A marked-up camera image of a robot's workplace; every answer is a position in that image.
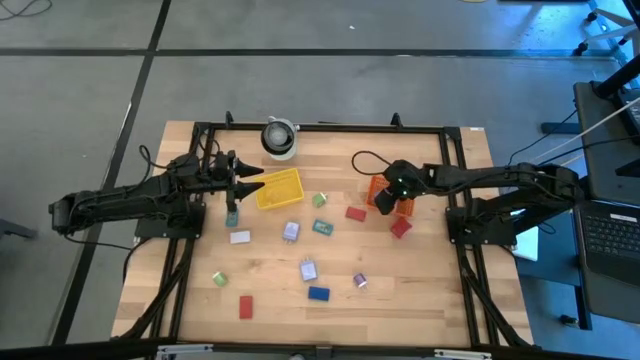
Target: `gray floor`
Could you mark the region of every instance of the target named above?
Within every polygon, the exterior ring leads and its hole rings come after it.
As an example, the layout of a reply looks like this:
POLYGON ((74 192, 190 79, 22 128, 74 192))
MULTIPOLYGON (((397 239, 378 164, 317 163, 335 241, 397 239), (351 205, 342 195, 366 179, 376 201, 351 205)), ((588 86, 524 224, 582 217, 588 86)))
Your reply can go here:
MULTIPOLYGON (((146 47, 160 8, 159 0, 53 1, 41 16, 0 22, 0 47, 146 47)), ((599 31, 582 23, 588 12, 584 4, 495 0, 174 1, 160 46, 571 49, 599 31), (455 26, 445 31, 447 24, 455 26)), ((40 232, 35 240, 0 241, 0 348, 47 342, 78 248, 49 230, 46 205, 100 186, 140 64, 137 57, 0 57, 0 164, 9 169, 0 180, 0 217, 40 232)), ((156 58, 118 183, 140 178, 137 146, 155 153, 166 120, 220 121, 226 110, 239 121, 277 115, 386 124, 397 111, 407 124, 482 126, 494 162, 505 163, 540 136, 540 122, 573 110, 574 82, 617 68, 593 58, 156 58)), ((132 229, 107 225, 101 241, 129 245, 132 229)), ((97 250, 70 341, 108 338, 123 258, 97 250)), ((554 318, 575 311, 570 290, 525 279, 523 291, 544 348, 640 356, 638 327, 605 318, 593 332, 562 327, 554 318)))

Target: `yellow plastic basket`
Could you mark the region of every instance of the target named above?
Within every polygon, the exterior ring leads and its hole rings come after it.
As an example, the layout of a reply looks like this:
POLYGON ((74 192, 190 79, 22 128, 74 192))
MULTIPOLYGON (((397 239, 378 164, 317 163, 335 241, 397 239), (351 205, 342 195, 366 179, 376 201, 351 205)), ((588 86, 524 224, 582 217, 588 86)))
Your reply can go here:
POLYGON ((264 187, 256 192, 258 209, 269 210, 304 199, 298 169, 287 169, 251 179, 262 181, 264 187))

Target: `white cable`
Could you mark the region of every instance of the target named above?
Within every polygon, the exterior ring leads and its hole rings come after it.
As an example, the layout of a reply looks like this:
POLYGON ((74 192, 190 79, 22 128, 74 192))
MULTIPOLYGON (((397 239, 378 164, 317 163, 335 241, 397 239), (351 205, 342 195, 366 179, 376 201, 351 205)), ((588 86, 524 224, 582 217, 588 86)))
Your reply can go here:
POLYGON ((534 157, 533 159, 531 159, 531 161, 530 161, 530 162, 531 162, 531 163, 534 163, 537 159, 540 159, 541 157, 543 157, 543 156, 545 156, 545 155, 547 155, 547 154, 549 154, 549 153, 551 153, 551 152, 553 152, 553 151, 556 151, 556 150, 558 150, 559 148, 561 148, 561 147, 563 147, 563 146, 567 145, 568 143, 572 142, 573 140, 575 140, 575 139, 577 139, 577 138, 582 137, 583 135, 585 135, 585 134, 589 133, 591 130, 595 129, 596 127, 598 127, 598 126, 600 126, 600 125, 604 124, 607 120, 609 120, 609 119, 613 118, 614 116, 618 115, 619 113, 623 112, 623 111, 624 111, 624 110, 626 110, 629 106, 631 106, 631 105, 633 105, 633 104, 637 103, 638 101, 640 101, 640 97, 639 97, 639 98, 637 98, 637 99, 635 99, 635 100, 633 100, 632 102, 628 103, 627 105, 625 105, 625 106, 621 107, 620 109, 618 109, 618 110, 614 111, 611 115, 607 116, 606 118, 604 118, 604 119, 602 119, 602 120, 598 121, 596 124, 594 124, 593 126, 591 126, 590 128, 588 128, 587 130, 583 131, 581 134, 578 134, 578 135, 576 135, 575 137, 573 137, 573 138, 571 138, 571 139, 567 140, 565 143, 560 144, 560 145, 558 145, 558 146, 554 147, 553 149, 548 150, 548 151, 546 151, 546 152, 544 152, 544 153, 542 153, 542 154, 540 154, 540 155, 538 155, 538 156, 534 157))
POLYGON ((560 164, 560 166, 567 166, 567 165, 571 164, 572 162, 574 162, 574 161, 576 161, 576 160, 578 160, 578 159, 582 158, 583 156, 584 156, 584 154, 580 154, 580 155, 578 155, 578 156, 574 157, 573 159, 568 160, 568 161, 566 161, 566 162, 564 162, 564 163, 560 164))

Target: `laptop keyboard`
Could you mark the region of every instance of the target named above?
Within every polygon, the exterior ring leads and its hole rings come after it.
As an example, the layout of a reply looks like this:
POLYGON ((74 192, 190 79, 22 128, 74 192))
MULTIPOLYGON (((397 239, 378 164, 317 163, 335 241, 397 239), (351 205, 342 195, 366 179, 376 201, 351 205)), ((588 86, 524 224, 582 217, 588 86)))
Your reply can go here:
POLYGON ((604 216, 585 216, 588 251, 628 257, 640 261, 640 225, 604 216))

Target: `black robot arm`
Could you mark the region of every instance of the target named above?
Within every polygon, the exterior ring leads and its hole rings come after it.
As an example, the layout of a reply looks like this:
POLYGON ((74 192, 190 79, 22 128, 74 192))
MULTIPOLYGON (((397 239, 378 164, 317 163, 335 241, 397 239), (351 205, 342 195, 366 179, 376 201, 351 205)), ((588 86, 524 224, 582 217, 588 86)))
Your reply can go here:
POLYGON ((584 197, 578 175, 557 165, 521 163, 464 170, 435 164, 417 168, 396 160, 383 175, 389 186, 376 196, 375 203, 384 215, 398 200, 447 196, 476 188, 515 187, 504 195, 473 198, 464 207, 447 209, 451 239, 463 244, 515 245, 515 235, 571 209, 584 197))
POLYGON ((212 164, 202 166, 194 154, 172 160, 166 171, 137 185, 102 191, 80 191, 49 205, 52 227, 63 235, 73 234, 96 223, 129 219, 161 221, 167 228, 188 227, 193 221, 192 194, 225 191, 227 209, 237 210, 235 200, 264 186, 242 183, 240 177, 263 170, 242 163, 234 151, 218 152, 212 164))

